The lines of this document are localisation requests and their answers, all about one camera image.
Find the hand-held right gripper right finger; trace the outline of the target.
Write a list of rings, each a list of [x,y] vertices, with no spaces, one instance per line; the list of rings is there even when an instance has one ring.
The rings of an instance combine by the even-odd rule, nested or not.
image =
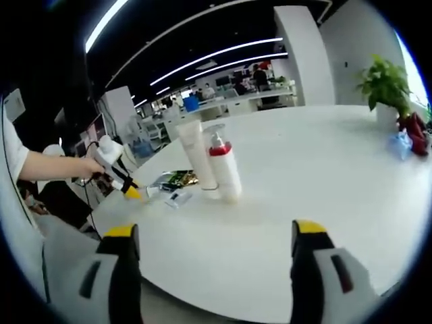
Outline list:
[[[381,301],[364,265],[327,230],[292,222],[291,323],[361,323]]]

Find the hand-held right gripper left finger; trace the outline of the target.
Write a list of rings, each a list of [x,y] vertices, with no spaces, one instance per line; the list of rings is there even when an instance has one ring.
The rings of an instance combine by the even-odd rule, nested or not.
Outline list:
[[[50,306],[62,323],[141,323],[139,233],[111,228],[96,241],[71,227],[50,233]]]

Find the person's left hand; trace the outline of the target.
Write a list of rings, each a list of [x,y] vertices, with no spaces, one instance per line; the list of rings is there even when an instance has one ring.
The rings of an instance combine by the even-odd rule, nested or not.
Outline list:
[[[78,159],[76,162],[76,176],[90,179],[97,173],[105,173],[105,168],[93,158]]]

